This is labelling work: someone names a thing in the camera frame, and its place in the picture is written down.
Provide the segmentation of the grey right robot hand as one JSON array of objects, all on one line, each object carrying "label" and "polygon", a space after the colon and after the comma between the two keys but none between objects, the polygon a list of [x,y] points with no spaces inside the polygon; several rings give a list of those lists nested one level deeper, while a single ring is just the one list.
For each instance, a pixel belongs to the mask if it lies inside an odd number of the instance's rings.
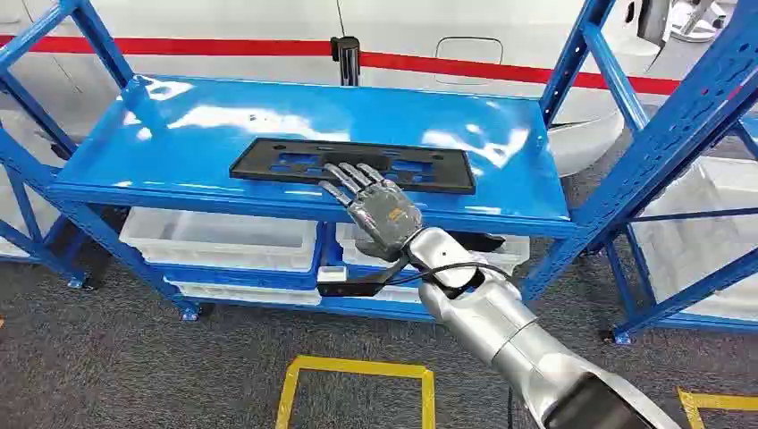
[{"label": "grey right robot hand", "polygon": [[347,189],[329,181],[319,185],[347,210],[350,218],[369,237],[356,242],[362,253],[395,262],[408,242],[422,230],[422,215],[404,191],[368,164],[339,163],[324,169]]}]

